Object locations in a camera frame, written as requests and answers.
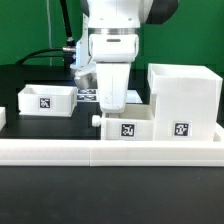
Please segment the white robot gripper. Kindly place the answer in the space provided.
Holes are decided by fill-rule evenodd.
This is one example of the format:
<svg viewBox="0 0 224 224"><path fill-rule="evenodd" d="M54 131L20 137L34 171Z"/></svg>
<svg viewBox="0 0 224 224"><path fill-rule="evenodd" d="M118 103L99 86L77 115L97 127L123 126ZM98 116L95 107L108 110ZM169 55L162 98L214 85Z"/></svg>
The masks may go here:
<svg viewBox="0 0 224 224"><path fill-rule="evenodd" d="M126 104L130 63L97 63L97 85L101 111L122 113Z"/></svg>

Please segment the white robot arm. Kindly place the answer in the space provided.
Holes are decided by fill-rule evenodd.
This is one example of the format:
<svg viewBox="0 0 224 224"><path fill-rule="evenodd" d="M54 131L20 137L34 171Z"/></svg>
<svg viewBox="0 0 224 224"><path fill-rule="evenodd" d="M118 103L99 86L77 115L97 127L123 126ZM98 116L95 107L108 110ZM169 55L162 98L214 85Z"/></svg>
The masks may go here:
<svg viewBox="0 0 224 224"><path fill-rule="evenodd" d="M143 23L163 24L180 0L81 0L87 17L85 42L71 65L81 89L97 82L101 111L124 111L131 63L139 52L137 30Z"/></svg>

